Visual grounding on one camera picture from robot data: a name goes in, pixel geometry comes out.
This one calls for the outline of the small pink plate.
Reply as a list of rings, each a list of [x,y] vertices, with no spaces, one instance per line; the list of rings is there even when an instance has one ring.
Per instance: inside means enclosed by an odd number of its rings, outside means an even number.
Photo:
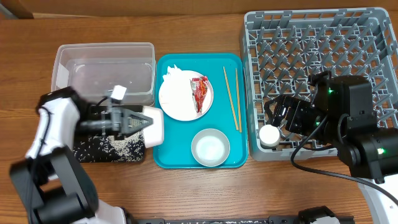
[[[144,106],[143,115],[153,120],[150,126],[143,129],[145,147],[161,145],[164,141],[164,112],[159,108]]]

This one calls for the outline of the white cup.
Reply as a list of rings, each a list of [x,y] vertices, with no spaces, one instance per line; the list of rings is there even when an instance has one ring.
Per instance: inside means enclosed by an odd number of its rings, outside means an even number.
[[[280,131],[277,127],[266,124],[259,130],[259,140],[264,149],[276,148],[280,143]]]

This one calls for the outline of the wooden chopstick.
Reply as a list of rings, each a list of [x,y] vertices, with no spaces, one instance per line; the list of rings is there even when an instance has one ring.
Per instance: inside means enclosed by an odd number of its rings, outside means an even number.
[[[238,130],[242,133],[242,121],[241,121],[241,107],[240,107],[240,95],[239,95],[239,78],[238,78],[238,69],[235,68],[235,78],[236,78],[236,99],[238,106]]]
[[[235,110],[234,110],[234,103],[233,103],[233,100],[232,100],[231,90],[230,90],[230,87],[229,87],[229,81],[228,81],[228,76],[226,74],[225,67],[223,67],[223,73],[224,73],[224,79],[225,79],[225,82],[226,82],[226,89],[227,89],[227,92],[228,92],[230,107],[231,107],[231,111],[232,111],[232,114],[233,114],[235,128],[236,128],[237,131],[239,131],[238,121],[236,119],[236,113],[235,113]]]

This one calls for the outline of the white napkin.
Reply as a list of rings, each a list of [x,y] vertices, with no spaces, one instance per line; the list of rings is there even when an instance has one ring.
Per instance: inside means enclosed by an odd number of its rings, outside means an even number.
[[[187,76],[184,74],[184,71],[178,68],[176,65],[173,67],[168,66],[167,67],[167,73],[162,76],[163,81],[168,82],[168,81],[181,81],[187,78]]]

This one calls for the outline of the red snack wrapper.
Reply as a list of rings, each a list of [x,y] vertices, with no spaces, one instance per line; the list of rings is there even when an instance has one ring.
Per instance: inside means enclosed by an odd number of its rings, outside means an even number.
[[[208,91],[208,78],[206,76],[192,78],[190,86],[192,89],[192,98],[197,113],[202,112],[203,102]]]

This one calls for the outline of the grey bowl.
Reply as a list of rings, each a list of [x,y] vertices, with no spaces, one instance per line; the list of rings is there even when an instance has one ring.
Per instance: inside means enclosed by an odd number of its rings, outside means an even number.
[[[208,128],[196,133],[191,143],[193,158],[205,167],[222,165],[230,154],[230,143],[218,129]]]

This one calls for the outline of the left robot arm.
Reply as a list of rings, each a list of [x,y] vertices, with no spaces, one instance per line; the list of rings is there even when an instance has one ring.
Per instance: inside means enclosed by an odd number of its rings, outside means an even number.
[[[135,223],[122,207],[101,201],[95,185],[75,158],[76,134],[122,140],[153,124],[144,113],[110,103],[100,115],[95,105],[68,86],[40,97],[39,126],[25,159],[9,175],[29,223]]]

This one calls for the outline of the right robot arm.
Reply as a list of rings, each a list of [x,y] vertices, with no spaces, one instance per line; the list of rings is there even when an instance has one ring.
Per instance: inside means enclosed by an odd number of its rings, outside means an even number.
[[[380,128],[373,107],[371,83],[362,76],[333,77],[330,71],[309,75],[312,101],[289,95],[264,103],[268,124],[305,136],[290,157],[303,171],[356,182],[374,223],[397,223],[397,129]],[[301,166],[295,156],[315,139],[336,148],[350,174]]]

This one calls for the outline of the grey dishwasher rack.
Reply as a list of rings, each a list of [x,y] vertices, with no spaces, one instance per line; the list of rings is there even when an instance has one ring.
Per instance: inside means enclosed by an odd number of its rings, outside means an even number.
[[[397,126],[397,38],[381,7],[252,11],[244,17],[241,58],[249,153],[256,161],[287,161],[302,137],[281,124],[280,145],[264,149],[264,103],[289,95],[310,101],[310,74],[361,75],[373,86],[378,125]]]

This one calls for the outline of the clear plastic bin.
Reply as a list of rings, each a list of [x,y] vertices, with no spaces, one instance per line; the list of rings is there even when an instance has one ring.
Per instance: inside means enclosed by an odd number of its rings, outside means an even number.
[[[71,86],[91,102],[121,85],[126,105],[154,104],[155,48],[150,42],[66,44],[58,48],[51,90]]]

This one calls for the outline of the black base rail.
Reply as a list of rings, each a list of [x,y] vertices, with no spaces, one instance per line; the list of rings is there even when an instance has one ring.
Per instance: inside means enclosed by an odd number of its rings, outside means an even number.
[[[297,216],[269,216],[268,218],[165,220],[163,218],[137,219],[138,224],[294,224]]]

